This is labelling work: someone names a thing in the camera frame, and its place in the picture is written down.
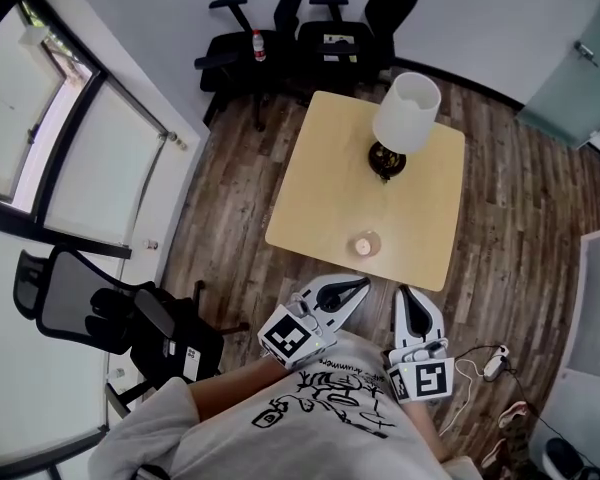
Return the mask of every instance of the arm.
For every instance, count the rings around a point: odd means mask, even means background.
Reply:
[[[289,375],[272,356],[189,386],[200,421],[226,411]]]
[[[404,413],[409,417],[413,426],[425,440],[436,459],[440,463],[446,462],[451,458],[447,447],[442,443],[438,431],[429,415],[429,409],[424,402],[409,402],[400,406]]]

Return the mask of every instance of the white lampshade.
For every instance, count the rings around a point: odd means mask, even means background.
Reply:
[[[422,148],[440,107],[440,89],[419,73],[403,73],[391,85],[373,119],[373,133],[385,148],[403,155]]]

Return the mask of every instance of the chair backrest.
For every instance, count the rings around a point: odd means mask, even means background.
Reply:
[[[376,40],[393,50],[393,34],[409,16],[418,0],[369,0],[365,16]]]
[[[273,13],[276,31],[288,40],[295,39],[296,28],[300,23],[297,17],[300,4],[302,0],[280,0]]]
[[[131,346],[130,331],[137,313],[133,297],[142,288],[155,286],[122,283],[77,251],[57,246],[47,260],[23,251],[14,302],[25,317],[35,318],[45,336],[123,354]]]

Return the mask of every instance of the wooden floor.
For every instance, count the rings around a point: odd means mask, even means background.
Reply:
[[[436,82],[438,120],[466,134],[466,155],[447,282],[429,295],[444,308],[451,351],[505,343],[528,399],[541,408],[571,321],[580,236],[600,229],[600,154],[588,146],[570,151],[518,123],[510,108]],[[357,92],[371,101],[383,95],[380,87]],[[251,127],[249,99],[216,115],[182,213],[164,287],[187,296],[204,279],[203,318],[217,327],[252,325],[251,333],[227,339],[225,371],[258,357],[256,331],[277,302],[316,275],[343,271],[264,242],[305,113],[295,101],[275,97],[264,111],[263,133]],[[372,281],[364,307],[346,328],[389,348],[396,284]],[[488,354],[469,357],[482,366]],[[468,381],[460,375],[455,381],[455,396],[433,408],[439,426],[466,399]],[[498,439],[497,416],[521,398],[517,389],[508,375],[492,384],[474,382],[471,403],[445,442],[480,460]]]

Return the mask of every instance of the red bottle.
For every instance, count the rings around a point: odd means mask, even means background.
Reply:
[[[253,55],[258,62],[267,58],[267,53],[264,51],[264,39],[259,30],[253,31]]]

